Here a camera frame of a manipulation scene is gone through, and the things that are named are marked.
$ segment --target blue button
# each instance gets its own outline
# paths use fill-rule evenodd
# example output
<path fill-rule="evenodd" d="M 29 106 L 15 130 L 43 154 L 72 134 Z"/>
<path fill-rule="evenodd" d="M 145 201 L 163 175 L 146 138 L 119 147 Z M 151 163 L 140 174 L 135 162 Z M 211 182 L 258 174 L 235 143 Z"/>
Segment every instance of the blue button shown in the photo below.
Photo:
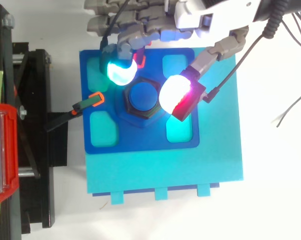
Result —
<path fill-rule="evenodd" d="M 140 82 L 134 85 L 129 93 L 131 105 L 139 111 L 152 109 L 158 100 L 158 93 L 153 85 L 147 82 Z"/>

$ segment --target metal rod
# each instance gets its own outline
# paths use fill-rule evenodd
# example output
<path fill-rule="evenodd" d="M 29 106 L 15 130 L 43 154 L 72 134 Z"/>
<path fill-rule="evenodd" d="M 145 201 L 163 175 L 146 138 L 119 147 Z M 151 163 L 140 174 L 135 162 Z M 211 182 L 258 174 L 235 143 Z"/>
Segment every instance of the metal rod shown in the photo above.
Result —
<path fill-rule="evenodd" d="M 20 98 L 18 95 L 16 97 L 16 102 L 20 103 Z M 35 174 L 35 178 L 39 179 L 40 173 L 38 171 L 38 166 L 36 164 L 35 157 L 34 157 L 32 148 L 30 146 L 30 142 L 29 142 L 26 132 L 24 130 L 22 120 L 20 118 L 17 119 L 17 132 L 18 132 L 18 136 L 21 140 L 22 147 L 24 148 L 24 151 L 26 153 L 28 162 L 32 168 L 33 173 Z"/>
<path fill-rule="evenodd" d="M 26 166 L 18 168 L 18 176 L 20 178 L 35 177 L 35 174 L 30 166 Z"/>
<path fill-rule="evenodd" d="M 24 54 L 13 54 L 12 64 L 14 64 L 14 65 L 22 64 L 23 58 L 24 58 Z"/>

